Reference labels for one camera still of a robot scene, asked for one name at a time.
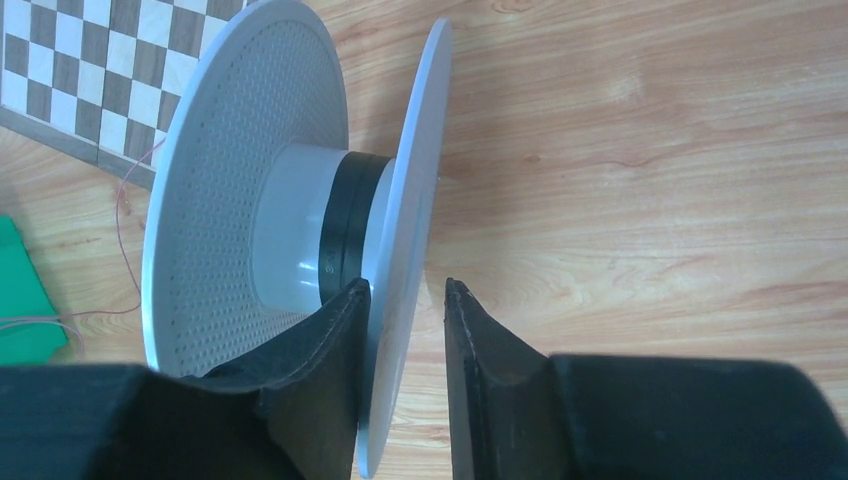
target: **wooden table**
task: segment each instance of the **wooden table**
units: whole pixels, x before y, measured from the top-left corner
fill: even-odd
[[[848,5],[311,2],[352,147],[391,154],[429,26],[456,29],[429,256],[380,478],[448,478],[444,281],[539,350],[767,358],[848,420]],[[61,311],[137,297],[118,181],[0,132],[0,212]],[[133,265],[148,195],[121,205]],[[144,360],[139,316],[72,322]]]

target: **spool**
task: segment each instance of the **spool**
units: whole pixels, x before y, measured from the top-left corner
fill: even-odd
[[[260,1],[227,24],[179,102],[151,192],[142,259],[151,368],[202,376],[363,277],[372,306],[357,462],[361,475],[375,473],[423,273],[451,49],[439,19],[387,158],[349,150],[341,66],[309,7]]]

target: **textured dotted surface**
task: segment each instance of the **textured dotted surface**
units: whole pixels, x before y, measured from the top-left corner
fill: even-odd
[[[259,305],[255,208],[285,145],[347,147],[337,60],[312,26],[279,21],[242,43],[216,56],[186,120],[199,124],[183,128],[171,160],[157,249],[172,261],[155,274],[168,295],[153,301],[154,315],[171,318],[155,322],[157,338],[175,340],[169,374],[203,375],[306,316]]]

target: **wire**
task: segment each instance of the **wire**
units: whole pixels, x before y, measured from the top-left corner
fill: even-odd
[[[79,330],[77,330],[76,328],[74,328],[70,325],[64,325],[62,323],[59,323],[57,320],[59,320],[59,319],[69,319],[69,318],[75,318],[75,317],[84,317],[84,316],[89,316],[89,315],[126,315],[127,313],[132,313],[132,312],[138,310],[139,308],[141,308],[141,287],[138,286],[138,280],[136,280],[135,273],[132,271],[132,266],[130,265],[130,260],[127,257],[127,251],[126,251],[126,249],[124,249],[124,241],[123,241],[123,238],[121,238],[121,220],[120,220],[120,215],[119,215],[120,214],[120,208],[121,208],[121,199],[124,196],[124,186],[127,183],[127,179],[130,178],[130,174],[132,174],[132,172],[136,169],[136,167],[141,165],[141,163],[144,160],[146,160],[147,157],[152,155],[153,152],[155,152],[156,149],[159,148],[164,141],[165,141],[164,138],[162,140],[160,140],[156,145],[153,146],[153,148],[148,150],[147,153],[145,153],[144,155],[141,156],[141,158],[136,160],[135,164],[133,164],[133,166],[130,167],[129,170],[127,170],[127,173],[124,175],[124,178],[121,179],[121,183],[118,186],[118,194],[117,194],[117,198],[115,199],[115,231],[118,235],[118,246],[121,248],[121,256],[124,258],[124,264],[127,266],[127,272],[129,272],[130,279],[132,279],[133,286],[135,287],[135,291],[138,294],[138,304],[136,306],[134,306],[133,308],[130,308],[130,309],[127,309],[127,310],[121,310],[119,312],[111,312],[111,311],[108,311],[108,310],[89,310],[89,311],[78,312],[78,313],[64,313],[64,314],[61,314],[61,315],[44,315],[44,316],[24,316],[24,317],[0,318],[0,322],[8,322],[4,325],[0,325],[0,330],[5,330],[5,329],[11,328],[11,327],[30,325],[30,324],[33,324],[33,323],[46,323],[46,324],[51,324],[51,325],[58,325],[58,326],[66,329],[66,330],[70,330],[71,332],[73,332],[77,336],[77,339],[79,340],[79,346],[80,346],[80,349],[79,349],[80,351],[79,351],[78,357],[81,360],[83,358],[83,356],[85,355],[85,341],[83,340],[82,333],[80,333]]]

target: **perforated disc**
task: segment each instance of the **perforated disc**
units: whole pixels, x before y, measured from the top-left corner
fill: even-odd
[[[341,67],[308,7],[255,3],[201,59],[163,145],[142,261],[152,368],[204,375],[312,313],[263,308],[251,281],[256,203],[292,142],[347,149]]]
[[[452,48],[450,22],[440,19],[421,55],[398,146],[386,212],[386,225],[396,228],[384,229],[384,260],[374,279],[368,323],[365,388],[373,388],[373,394],[357,437],[359,472],[365,477],[375,473],[383,456],[409,346],[438,179]]]

